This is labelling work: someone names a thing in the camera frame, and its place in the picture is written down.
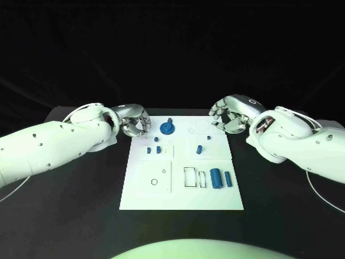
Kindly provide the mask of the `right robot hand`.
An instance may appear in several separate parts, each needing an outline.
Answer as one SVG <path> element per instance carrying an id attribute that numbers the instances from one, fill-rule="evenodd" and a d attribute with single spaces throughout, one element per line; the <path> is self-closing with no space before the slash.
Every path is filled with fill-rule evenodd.
<path id="1" fill-rule="evenodd" d="M 213 125 L 230 134 L 240 134 L 252 126 L 265 106 L 251 97 L 233 94 L 216 102 L 210 109 Z"/>

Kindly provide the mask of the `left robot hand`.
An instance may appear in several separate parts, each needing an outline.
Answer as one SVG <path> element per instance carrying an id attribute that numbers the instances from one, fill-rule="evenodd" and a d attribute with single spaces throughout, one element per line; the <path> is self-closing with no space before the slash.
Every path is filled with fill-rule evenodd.
<path id="1" fill-rule="evenodd" d="M 145 107 L 139 104 L 126 104 L 112 107 L 118 114 L 121 129 L 129 137 L 141 137 L 150 133 L 152 121 Z"/>

